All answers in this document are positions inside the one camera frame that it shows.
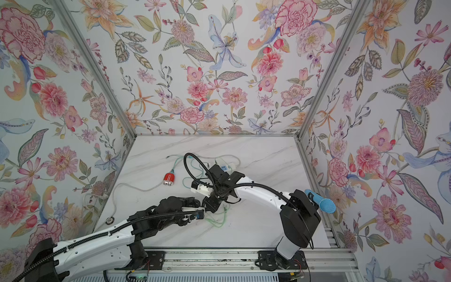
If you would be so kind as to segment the white power strip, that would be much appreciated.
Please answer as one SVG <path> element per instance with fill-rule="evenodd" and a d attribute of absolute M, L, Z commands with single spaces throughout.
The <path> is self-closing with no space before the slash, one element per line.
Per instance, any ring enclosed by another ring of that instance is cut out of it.
<path fill-rule="evenodd" d="M 176 169 L 177 165 L 178 165 L 179 163 L 182 163 L 183 156 L 182 156 L 182 155 L 170 155 L 170 156 L 168 156 L 168 157 L 172 157 L 172 156 L 176 156 L 176 157 L 177 157 L 177 159 L 175 160 L 174 165 L 173 165 L 173 167 L 172 167 L 172 169 L 171 169 L 171 170 L 174 170 L 174 172 L 175 172 L 175 169 Z M 196 156 L 199 157 L 200 159 L 212 159 L 212 160 L 214 160 L 214 164 L 215 164 L 215 165 L 219 165 L 225 172 L 234 172 L 234 171 L 236 170 L 237 166 L 239 167 L 239 166 L 241 165 L 241 160 L 240 160 L 237 156 L 230 155 L 230 154 L 229 154 L 229 155 L 220 155 L 220 156 L 218 156 L 218 157 L 204 157 L 204 156 L 200 156 L 200 155 L 196 155 Z M 237 164 L 234 164 L 234 163 L 227 163 L 227 162 L 223 159 L 223 157 L 232 157 L 233 159 L 237 160 L 238 163 L 237 163 Z M 199 164 L 198 167 L 195 167 L 195 166 L 192 164 L 192 163 L 194 162 L 193 157 L 189 157 L 189 159 L 192 160 L 192 162 L 191 162 L 191 167 L 192 167 L 193 169 L 198 170 L 198 171 L 200 172 L 200 174 L 198 175 L 198 177 L 200 177 L 200 178 L 202 178 L 202 177 L 207 177 L 207 176 L 206 176 L 206 173 L 205 173 L 205 170 L 202 168 L 202 166 Z M 183 186 L 184 186 L 185 188 L 190 189 L 187 185 L 184 184 L 184 180 L 185 180 L 185 179 L 188 179 L 188 178 L 189 178 L 189 177 L 185 177 L 185 178 L 182 180 L 182 184 L 183 184 Z M 160 181 L 157 185 L 155 185 L 155 186 L 153 186 L 153 187 L 151 187 L 151 188 L 148 188 L 148 189 L 137 188 L 136 186 L 132 186 L 131 184 L 128 184 L 128 183 L 118 183 L 118 184 L 113 188 L 113 190 L 112 190 L 112 192 L 111 192 L 111 194 L 110 194 L 110 199 L 112 200 L 112 204 L 113 204 L 113 212 L 112 212 L 111 215 L 109 215 L 108 217 L 113 216 L 113 217 L 115 218 L 115 214 L 116 214 L 116 212 L 117 212 L 116 192 L 117 192 L 120 188 L 128 188 L 128 189 L 136 190 L 136 191 L 139 191 L 139 192 L 142 192 L 142 193 L 147 193 L 147 192 L 150 192 L 150 191 L 152 191 L 152 190 L 155 190 L 155 189 L 159 188 L 160 186 L 165 186 L 165 185 L 163 185 L 163 181 Z"/>

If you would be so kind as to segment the red electric shaver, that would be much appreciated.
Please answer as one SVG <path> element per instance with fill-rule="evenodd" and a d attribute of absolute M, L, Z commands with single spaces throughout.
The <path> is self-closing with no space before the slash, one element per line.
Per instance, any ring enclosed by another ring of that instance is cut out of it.
<path fill-rule="evenodd" d="M 165 174 L 163 178 L 163 185 L 172 186 L 175 182 L 175 174 L 174 170 L 171 170 L 169 173 Z"/>

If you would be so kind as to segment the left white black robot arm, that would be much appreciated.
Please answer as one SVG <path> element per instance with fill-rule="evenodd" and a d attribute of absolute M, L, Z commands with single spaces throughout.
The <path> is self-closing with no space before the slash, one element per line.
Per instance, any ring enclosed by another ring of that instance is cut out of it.
<path fill-rule="evenodd" d="M 59 243 L 52 239 L 39 242 L 14 280 L 70 282 L 105 270 L 139 270 L 151 261 L 144 239 L 173 224 L 183 227 L 203 218 L 199 200 L 171 196 L 91 235 Z"/>

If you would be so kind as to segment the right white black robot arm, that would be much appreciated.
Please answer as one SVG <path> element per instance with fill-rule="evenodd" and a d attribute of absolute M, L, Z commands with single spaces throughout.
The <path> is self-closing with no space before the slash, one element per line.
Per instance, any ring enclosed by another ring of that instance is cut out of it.
<path fill-rule="evenodd" d="M 301 266 L 296 256 L 301 249 L 314 248 L 313 235 L 321 223 L 319 205 L 314 203 L 312 192 L 281 192 L 238 171 L 229 174 L 217 164 L 207 168 L 193 153 L 183 156 L 183 164 L 193 180 L 191 191 L 204 196 L 202 207 L 207 212 L 216 213 L 222 203 L 233 204 L 228 201 L 232 196 L 238 200 L 252 200 L 279 213 L 283 237 L 269 255 L 267 265 L 261 265 L 261 269 L 288 270 L 295 263 Z"/>

